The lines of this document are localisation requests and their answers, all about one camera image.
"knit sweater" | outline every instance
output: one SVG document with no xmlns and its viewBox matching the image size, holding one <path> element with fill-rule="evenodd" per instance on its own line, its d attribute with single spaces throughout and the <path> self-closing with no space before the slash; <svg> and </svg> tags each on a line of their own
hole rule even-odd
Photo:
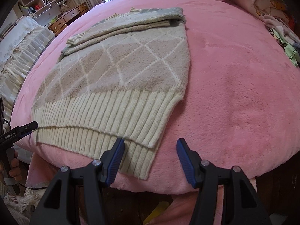
<svg viewBox="0 0 300 225">
<path fill-rule="evenodd" d="M 34 101 L 36 142 L 99 158 L 122 137 L 120 171 L 146 179 L 188 81 L 182 12 L 131 9 L 71 37 Z"/>
</svg>

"drawer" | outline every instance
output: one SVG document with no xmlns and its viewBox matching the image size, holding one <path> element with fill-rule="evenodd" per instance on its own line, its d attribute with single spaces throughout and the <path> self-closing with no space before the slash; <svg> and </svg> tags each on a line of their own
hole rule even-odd
<svg viewBox="0 0 300 225">
<path fill-rule="evenodd" d="M 76 17 L 79 14 L 79 9 L 74 8 L 73 10 L 71 10 L 70 12 L 68 12 L 65 16 L 64 16 L 64 20 L 67 22 L 69 22 L 72 18 Z"/>
<path fill-rule="evenodd" d="M 86 5 L 86 3 L 81 4 L 80 6 L 78 6 L 79 11 L 83 12 L 84 10 L 86 10 L 88 8 L 88 6 Z"/>
<path fill-rule="evenodd" d="M 56 33 L 57 31 L 60 30 L 61 27 L 63 27 L 66 24 L 64 18 L 58 19 L 53 25 L 50 26 L 52 31 Z"/>
<path fill-rule="evenodd" d="M 58 36 L 66 27 L 67 27 L 67 24 L 65 24 L 63 27 L 61 27 L 60 30 L 55 33 L 55 36 Z"/>
<path fill-rule="evenodd" d="M 87 13 L 89 11 L 89 9 L 84 10 L 83 12 L 81 12 L 81 15 L 84 15 L 85 13 Z"/>
</svg>

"ribbed cuff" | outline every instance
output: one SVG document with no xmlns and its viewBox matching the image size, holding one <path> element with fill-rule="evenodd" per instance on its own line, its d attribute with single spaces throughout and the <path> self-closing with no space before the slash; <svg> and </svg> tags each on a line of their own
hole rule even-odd
<svg viewBox="0 0 300 225">
<path fill-rule="evenodd" d="M 99 158 L 126 142 L 121 171 L 146 179 L 169 116 L 183 94 L 119 90 L 47 102 L 33 110 L 36 142 Z"/>
</svg>

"wooden desk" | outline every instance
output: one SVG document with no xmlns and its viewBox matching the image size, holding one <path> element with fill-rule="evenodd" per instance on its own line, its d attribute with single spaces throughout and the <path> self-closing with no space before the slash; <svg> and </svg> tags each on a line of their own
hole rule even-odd
<svg viewBox="0 0 300 225">
<path fill-rule="evenodd" d="M 81 3 L 72 10 L 64 13 L 58 20 L 56 20 L 50 29 L 55 33 L 55 36 L 58 36 L 68 25 L 74 22 L 76 19 L 81 17 L 83 14 L 89 11 L 87 4 Z"/>
</svg>

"yellow object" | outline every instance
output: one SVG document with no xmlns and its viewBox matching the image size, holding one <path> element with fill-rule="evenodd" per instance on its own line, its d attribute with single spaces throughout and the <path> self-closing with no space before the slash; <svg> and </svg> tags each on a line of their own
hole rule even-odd
<svg viewBox="0 0 300 225">
<path fill-rule="evenodd" d="M 157 205 L 157 207 L 155 207 L 155 209 L 151 212 L 151 214 L 145 219 L 145 221 L 143 221 L 143 225 L 147 224 L 153 218 L 155 218 L 158 215 L 160 215 L 161 213 L 163 213 L 169 207 L 169 205 L 170 204 L 168 202 L 166 202 L 166 201 L 159 202 L 159 204 Z"/>
</svg>

